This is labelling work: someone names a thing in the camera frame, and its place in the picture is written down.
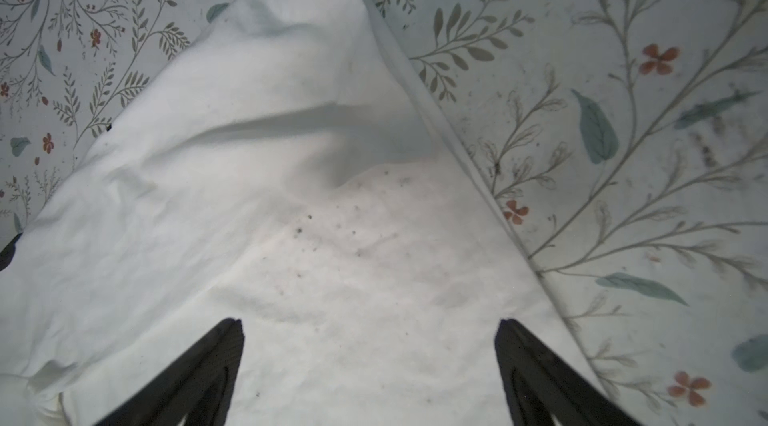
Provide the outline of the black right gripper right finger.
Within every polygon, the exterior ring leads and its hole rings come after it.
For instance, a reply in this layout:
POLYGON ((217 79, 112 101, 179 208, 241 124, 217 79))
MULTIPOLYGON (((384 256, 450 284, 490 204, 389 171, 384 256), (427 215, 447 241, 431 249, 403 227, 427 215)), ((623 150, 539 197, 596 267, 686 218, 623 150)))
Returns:
POLYGON ((494 346, 515 425, 639 425, 519 321, 501 320, 494 346))

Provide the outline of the white t-shirt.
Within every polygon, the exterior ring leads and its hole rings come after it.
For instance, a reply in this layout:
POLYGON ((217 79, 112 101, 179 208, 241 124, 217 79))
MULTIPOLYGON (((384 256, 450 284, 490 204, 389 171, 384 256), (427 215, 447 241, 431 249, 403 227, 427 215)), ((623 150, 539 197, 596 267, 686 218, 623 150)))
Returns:
POLYGON ((1 274, 1 421, 90 425, 224 318, 231 425, 506 425, 494 338, 590 367, 369 0, 236 0, 1 274))

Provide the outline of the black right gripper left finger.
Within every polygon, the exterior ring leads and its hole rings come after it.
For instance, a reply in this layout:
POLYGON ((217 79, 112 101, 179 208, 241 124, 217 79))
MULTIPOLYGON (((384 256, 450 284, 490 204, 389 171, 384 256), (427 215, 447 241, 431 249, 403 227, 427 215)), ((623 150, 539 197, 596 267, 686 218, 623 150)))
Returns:
POLYGON ((221 426, 226 423, 243 350, 242 321, 226 318, 101 425, 221 426))

